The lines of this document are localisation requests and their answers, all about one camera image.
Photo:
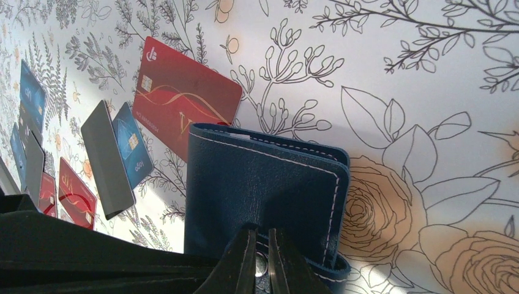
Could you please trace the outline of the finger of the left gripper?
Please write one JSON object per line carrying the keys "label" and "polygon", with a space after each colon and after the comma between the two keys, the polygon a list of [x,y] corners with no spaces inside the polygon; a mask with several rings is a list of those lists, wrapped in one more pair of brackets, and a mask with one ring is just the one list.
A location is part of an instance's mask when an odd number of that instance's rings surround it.
{"label": "finger of the left gripper", "polygon": [[2,293],[230,293],[217,262],[149,249],[1,197]]}

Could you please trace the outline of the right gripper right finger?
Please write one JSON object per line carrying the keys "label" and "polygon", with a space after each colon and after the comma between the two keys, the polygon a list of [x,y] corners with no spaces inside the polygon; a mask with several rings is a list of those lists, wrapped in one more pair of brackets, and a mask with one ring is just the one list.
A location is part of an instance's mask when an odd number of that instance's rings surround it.
{"label": "right gripper right finger", "polygon": [[272,293],[331,292],[313,272],[306,259],[282,229],[269,230],[268,272]]}

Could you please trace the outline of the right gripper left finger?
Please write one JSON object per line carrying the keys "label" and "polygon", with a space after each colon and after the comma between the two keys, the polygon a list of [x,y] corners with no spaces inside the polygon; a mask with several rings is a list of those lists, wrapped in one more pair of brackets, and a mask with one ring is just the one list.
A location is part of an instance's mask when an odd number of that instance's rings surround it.
{"label": "right gripper left finger", "polygon": [[205,293],[253,293],[256,270],[254,230],[240,230],[204,281]]}

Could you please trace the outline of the blue leather card holder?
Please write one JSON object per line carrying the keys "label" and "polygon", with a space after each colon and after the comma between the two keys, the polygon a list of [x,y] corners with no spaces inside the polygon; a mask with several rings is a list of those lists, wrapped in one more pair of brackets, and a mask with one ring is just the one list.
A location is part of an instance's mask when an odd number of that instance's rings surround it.
{"label": "blue leather card holder", "polygon": [[332,146],[196,123],[189,129],[184,253],[220,258],[242,228],[280,228],[332,293],[344,293],[351,266],[338,244],[351,175]]}

